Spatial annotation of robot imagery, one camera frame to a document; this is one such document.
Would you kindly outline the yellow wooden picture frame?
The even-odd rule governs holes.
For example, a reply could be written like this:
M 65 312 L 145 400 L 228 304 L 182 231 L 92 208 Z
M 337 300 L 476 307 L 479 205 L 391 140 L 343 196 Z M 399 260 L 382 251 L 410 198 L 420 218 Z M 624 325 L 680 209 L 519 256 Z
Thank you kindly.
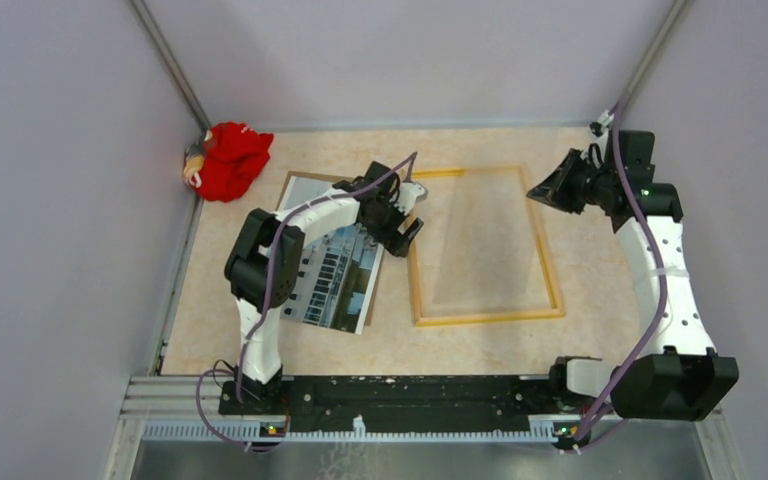
M 526 192 L 529 187 L 529 175 L 528 170 L 523 165 L 509 164 L 509 165 L 496 165 L 496 166 L 484 166 L 484 167 L 449 167 L 438 168 L 431 170 L 421 170 L 415 173 L 414 177 L 424 186 L 424 182 L 427 179 L 439 178 L 439 177 L 453 177 L 464 174 L 468 170 L 477 169 L 496 169 L 496 168 L 508 168 L 518 167 L 521 169 L 521 179 L 525 191 L 525 198 L 528 202 L 529 214 L 531 216 L 531 224 L 533 232 L 535 234 L 535 240 L 537 244 L 540 265 L 542 268 L 542 274 L 545 281 L 547 293 L 549 295 L 550 304 L 546 308 L 537 310 L 524 310 L 504 312 L 499 314 L 474 314 L 474 315 L 460 315 L 460 316 L 439 316 L 432 317 L 427 315 L 423 308 L 422 299 L 422 280 L 419 273 L 418 266 L 418 251 L 417 239 L 411 248 L 408 260 L 408 279 L 410 286 L 410 304 L 413 316 L 413 323 L 417 327 L 442 327 L 442 326 L 461 326 L 461 325 L 484 325 L 490 323 L 499 322 L 512 322 L 512 321 L 525 321 L 525 320 L 543 320 L 543 319 L 555 319 L 561 318 L 565 314 L 565 305 L 563 300 L 563 294 L 558 280 L 558 274 L 554 265 L 554 258 L 549 247 L 548 235 L 544 227 L 540 215 L 540 209 L 533 202 L 527 199 Z M 419 205 L 415 211 L 414 216 L 420 218 Z

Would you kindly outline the clear acrylic sheet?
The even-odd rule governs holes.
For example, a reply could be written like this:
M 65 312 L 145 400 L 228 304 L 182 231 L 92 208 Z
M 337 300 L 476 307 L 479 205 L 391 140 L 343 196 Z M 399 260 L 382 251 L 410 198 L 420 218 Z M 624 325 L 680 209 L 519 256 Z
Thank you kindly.
M 518 167 L 425 180 L 417 238 L 423 308 L 460 316 L 550 304 Z

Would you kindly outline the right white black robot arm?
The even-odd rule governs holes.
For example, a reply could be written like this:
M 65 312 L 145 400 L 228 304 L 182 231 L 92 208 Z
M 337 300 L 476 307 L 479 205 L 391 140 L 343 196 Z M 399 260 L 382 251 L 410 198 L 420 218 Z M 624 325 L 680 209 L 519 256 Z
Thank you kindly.
M 601 209 L 632 274 L 643 332 L 626 359 L 560 357 L 550 369 L 549 404 L 572 412 L 589 397 L 590 423 L 604 407 L 622 418 L 701 421 L 739 379 L 736 359 L 718 353 L 701 320 L 683 208 L 676 187 L 654 179 L 654 141 L 649 131 L 596 127 L 586 149 L 570 150 L 527 193 L 564 213 Z

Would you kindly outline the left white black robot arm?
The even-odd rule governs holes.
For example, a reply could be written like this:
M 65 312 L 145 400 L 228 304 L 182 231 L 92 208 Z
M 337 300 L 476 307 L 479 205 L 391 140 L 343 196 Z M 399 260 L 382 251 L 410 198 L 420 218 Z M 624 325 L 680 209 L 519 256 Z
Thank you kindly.
M 224 267 L 241 335 L 231 398 L 262 414 L 279 404 L 280 308 L 293 292 L 304 249 L 335 230 L 358 225 L 388 253 L 404 257 L 423 226 L 420 220 L 404 222 L 427 196 L 427 188 L 410 176 L 372 162 L 363 175 L 340 180 L 311 200 L 248 214 Z

